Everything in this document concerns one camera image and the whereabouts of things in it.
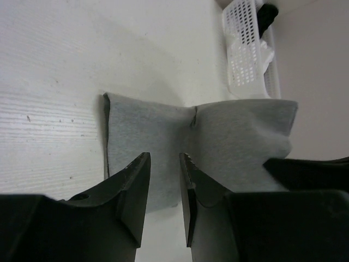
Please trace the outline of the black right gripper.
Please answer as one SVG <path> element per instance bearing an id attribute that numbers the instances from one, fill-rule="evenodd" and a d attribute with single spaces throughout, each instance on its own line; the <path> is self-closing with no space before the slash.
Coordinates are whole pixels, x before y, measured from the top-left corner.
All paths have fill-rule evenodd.
<path id="1" fill-rule="evenodd" d="M 193 261 L 348 261 L 348 158 L 267 160 L 284 192 L 235 193 L 180 154 Z"/>

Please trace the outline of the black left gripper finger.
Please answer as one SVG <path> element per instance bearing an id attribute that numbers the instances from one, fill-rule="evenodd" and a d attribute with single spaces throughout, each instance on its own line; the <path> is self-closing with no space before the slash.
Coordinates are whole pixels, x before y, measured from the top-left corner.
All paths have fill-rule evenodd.
<path id="1" fill-rule="evenodd" d="M 151 174 L 142 153 L 69 200 L 1 195 L 1 261 L 134 261 Z"/>

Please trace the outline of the grey tank top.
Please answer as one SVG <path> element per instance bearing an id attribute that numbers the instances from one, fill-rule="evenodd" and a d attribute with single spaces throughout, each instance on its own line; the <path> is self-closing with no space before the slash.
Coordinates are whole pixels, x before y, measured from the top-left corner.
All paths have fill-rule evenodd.
<path id="1" fill-rule="evenodd" d="M 179 203 L 181 153 L 233 192 L 284 189 L 263 165 L 291 152 L 294 101 L 242 99 L 180 107 L 105 93 L 104 103 L 110 175 L 142 152 L 151 155 L 147 212 Z"/>

